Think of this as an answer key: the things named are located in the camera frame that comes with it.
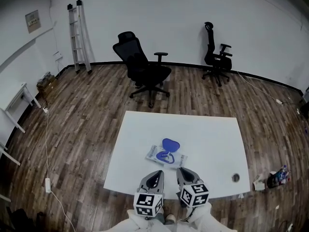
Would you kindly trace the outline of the person's right forearm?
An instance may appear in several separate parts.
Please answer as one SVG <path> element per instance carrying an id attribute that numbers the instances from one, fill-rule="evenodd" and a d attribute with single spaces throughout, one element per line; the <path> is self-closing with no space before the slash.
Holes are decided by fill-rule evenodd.
<path id="1" fill-rule="evenodd" d="M 238 232 L 220 223 L 211 215 L 211 204 L 187 208 L 187 221 L 177 222 L 176 232 Z"/>

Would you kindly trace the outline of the brown cardboard box stack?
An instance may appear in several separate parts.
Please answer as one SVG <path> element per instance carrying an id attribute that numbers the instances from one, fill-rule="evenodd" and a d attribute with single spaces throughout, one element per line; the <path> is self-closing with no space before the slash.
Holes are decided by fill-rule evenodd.
<path id="1" fill-rule="evenodd" d="M 47 72 L 36 84 L 37 90 L 43 98 L 46 98 L 57 86 L 57 78 Z"/>

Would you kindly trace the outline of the white table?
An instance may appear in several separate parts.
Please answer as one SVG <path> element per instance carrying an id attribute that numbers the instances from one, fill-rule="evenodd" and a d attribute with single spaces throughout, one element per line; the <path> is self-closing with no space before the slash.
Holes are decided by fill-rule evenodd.
<path id="1" fill-rule="evenodd" d="M 207 184 L 211 198 L 251 190 L 247 158 L 239 124 L 234 117 L 189 116 L 126 111 L 105 178 L 105 189 L 134 194 L 146 175 L 163 170 L 164 195 L 177 199 L 176 172 L 147 160 L 153 145 L 165 138 L 180 144 L 186 155 L 185 167 Z M 232 181 L 238 173 L 240 180 Z"/>

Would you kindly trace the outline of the white crumpled paper box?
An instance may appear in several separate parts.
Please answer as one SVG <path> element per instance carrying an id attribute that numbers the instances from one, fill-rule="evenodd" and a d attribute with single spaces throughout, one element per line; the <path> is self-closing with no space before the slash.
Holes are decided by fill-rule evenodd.
<path id="1" fill-rule="evenodd" d="M 259 174 L 253 181 L 253 187 L 255 191 L 263 191 L 265 190 L 265 183 L 263 174 Z"/>

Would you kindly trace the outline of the grey wall poster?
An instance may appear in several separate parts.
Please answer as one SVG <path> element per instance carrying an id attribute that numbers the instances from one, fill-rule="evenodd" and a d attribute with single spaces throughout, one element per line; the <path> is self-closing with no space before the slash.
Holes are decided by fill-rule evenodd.
<path id="1" fill-rule="evenodd" d="M 41 27 L 38 10 L 25 15 L 25 20 L 26 20 L 27 29 L 29 33 L 32 33 Z"/>

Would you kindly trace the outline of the black wide-back office chair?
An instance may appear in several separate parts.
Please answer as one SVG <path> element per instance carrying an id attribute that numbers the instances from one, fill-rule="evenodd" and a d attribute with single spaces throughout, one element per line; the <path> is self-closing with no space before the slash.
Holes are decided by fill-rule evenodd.
<path id="1" fill-rule="evenodd" d="M 158 87 L 162 86 L 171 74 L 171 68 L 162 65 L 162 57 L 167 56 L 166 52 L 155 52 L 154 55 L 158 60 L 151 63 L 143 52 L 139 39 L 131 31 L 125 31 L 118 35 L 118 43 L 113 45 L 114 52 L 123 61 L 127 68 L 127 76 L 135 82 L 135 92 L 132 92 L 129 97 L 132 99 L 134 95 L 148 91 L 149 101 L 148 107 L 153 108 L 152 92 L 161 92 L 170 96 L 168 91 Z"/>

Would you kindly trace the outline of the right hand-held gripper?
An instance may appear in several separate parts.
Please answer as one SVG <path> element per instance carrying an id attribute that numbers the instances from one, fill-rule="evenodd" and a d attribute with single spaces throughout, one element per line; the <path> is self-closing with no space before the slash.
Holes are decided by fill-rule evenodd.
<path id="1" fill-rule="evenodd" d="M 179 185 L 180 200 L 189 208 L 205 205 L 209 199 L 209 190 L 199 175 L 187 168 L 176 170 L 177 183 Z"/>

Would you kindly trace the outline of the person's left forearm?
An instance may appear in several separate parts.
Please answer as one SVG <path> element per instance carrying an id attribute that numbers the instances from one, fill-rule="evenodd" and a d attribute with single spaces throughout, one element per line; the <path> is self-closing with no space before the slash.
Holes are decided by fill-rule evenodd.
<path id="1" fill-rule="evenodd" d="M 99 232 L 172 232 L 165 225 L 164 210 L 160 208 L 159 212 L 151 220 L 145 220 L 143 217 L 135 215 L 133 210 L 128 210 L 129 218 L 119 222 L 112 228 Z"/>

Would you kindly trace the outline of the small white desk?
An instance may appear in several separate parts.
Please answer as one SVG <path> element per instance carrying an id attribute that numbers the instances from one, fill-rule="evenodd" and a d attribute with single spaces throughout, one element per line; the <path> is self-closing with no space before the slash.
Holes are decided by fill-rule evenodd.
<path id="1" fill-rule="evenodd" d="M 6 156 L 8 159 L 10 159 L 12 162 L 14 162 L 15 164 L 17 164 L 18 166 L 21 165 L 21 163 L 19 161 L 17 161 L 16 159 L 14 159 L 11 155 L 9 155 L 7 153 L 7 148 L 6 146 L 4 146 L 1 142 L 0 142 L 0 153 L 3 154 L 4 156 Z"/>
<path id="2" fill-rule="evenodd" d="M 32 102 L 35 102 L 37 107 L 41 109 L 42 106 L 39 104 L 35 96 L 30 93 L 26 82 L 13 83 L 9 85 L 8 89 L 4 90 L 0 94 L 0 109 L 6 114 L 16 128 L 18 128 L 22 133 L 26 133 L 26 131 L 18 124 L 17 120 L 15 120 L 9 112 L 11 106 L 14 105 L 22 95 L 26 97 L 26 100 L 30 106 L 33 106 Z"/>

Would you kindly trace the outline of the black bin of plastic bottles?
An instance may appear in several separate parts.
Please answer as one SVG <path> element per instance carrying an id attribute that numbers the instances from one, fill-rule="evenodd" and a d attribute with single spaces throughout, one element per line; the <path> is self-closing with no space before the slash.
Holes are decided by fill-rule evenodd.
<path id="1" fill-rule="evenodd" d="M 289 174 L 290 171 L 288 170 L 287 165 L 283 165 L 277 172 L 270 172 L 267 179 L 267 187 L 271 189 L 285 185 L 288 181 L 290 181 Z"/>

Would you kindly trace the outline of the aluminium ladder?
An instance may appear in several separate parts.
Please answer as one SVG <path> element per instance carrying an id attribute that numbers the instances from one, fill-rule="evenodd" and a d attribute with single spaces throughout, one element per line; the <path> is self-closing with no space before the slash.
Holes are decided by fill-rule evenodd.
<path id="1" fill-rule="evenodd" d="M 92 72 L 92 68 L 88 59 L 86 44 L 84 40 L 84 18 L 83 18 L 83 2 L 77 0 L 76 5 L 67 5 L 69 19 L 69 33 L 71 52 L 75 67 L 75 72 L 80 72 L 80 67 L 85 67 L 88 74 Z"/>

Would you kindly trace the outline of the black slim-back office chair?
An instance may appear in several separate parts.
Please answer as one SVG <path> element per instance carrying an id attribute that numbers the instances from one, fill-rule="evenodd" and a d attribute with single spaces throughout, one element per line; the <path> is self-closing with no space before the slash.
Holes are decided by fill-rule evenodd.
<path id="1" fill-rule="evenodd" d="M 221 70 L 230 71 L 232 69 L 231 58 L 232 54 L 225 51 L 226 48 L 231 48 L 230 45 L 221 44 L 221 51 L 219 54 L 214 52 L 215 43 L 214 43 L 214 34 L 213 34 L 213 24 L 211 22 L 205 22 L 205 29 L 208 33 L 208 50 L 204 57 L 204 61 L 207 67 L 207 72 L 202 75 L 202 79 L 205 80 L 206 76 L 214 76 L 219 87 L 222 86 L 220 81 L 220 76 L 225 77 L 229 82 L 229 76 L 223 74 Z"/>

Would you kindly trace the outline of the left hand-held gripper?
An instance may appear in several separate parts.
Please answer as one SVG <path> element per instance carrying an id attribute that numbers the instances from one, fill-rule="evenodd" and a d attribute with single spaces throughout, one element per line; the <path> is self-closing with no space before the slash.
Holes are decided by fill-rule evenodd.
<path id="1" fill-rule="evenodd" d="M 145 176 L 134 194 L 135 214 L 154 218 L 163 207 L 164 200 L 164 172 L 152 172 Z"/>

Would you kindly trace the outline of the blue object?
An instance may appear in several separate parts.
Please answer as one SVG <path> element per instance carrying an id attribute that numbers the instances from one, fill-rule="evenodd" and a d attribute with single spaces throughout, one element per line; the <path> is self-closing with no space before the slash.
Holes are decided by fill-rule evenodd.
<path id="1" fill-rule="evenodd" d="M 187 156 L 179 152 L 180 144 L 174 140 L 165 138 L 161 146 L 153 145 L 146 155 L 151 160 L 163 165 L 165 168 L 177 169 L 184 167 Z"/>

